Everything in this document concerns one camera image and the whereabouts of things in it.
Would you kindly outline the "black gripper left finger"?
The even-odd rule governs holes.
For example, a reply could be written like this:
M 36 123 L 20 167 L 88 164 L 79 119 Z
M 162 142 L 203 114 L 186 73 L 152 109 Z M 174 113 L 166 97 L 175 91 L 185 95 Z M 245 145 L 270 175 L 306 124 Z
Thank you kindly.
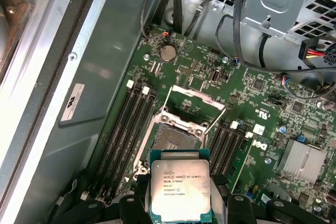
M 134 194 L 122 196 L 108 207 L 101 201 L 84 201 L 57 217 L 56 223 L 150 223 L 146 206 L 149 182 L 149 174 L 139 175 Z

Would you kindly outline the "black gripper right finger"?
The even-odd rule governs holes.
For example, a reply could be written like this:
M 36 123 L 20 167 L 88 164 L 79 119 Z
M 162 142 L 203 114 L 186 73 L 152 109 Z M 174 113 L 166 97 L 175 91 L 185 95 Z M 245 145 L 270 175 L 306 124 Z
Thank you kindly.
M 223 175 L 211 175 L 211 205 L 218 223 L 323 223 L 283 199 L 270 200 L 262 207 L 247 196 L 231 194 Z

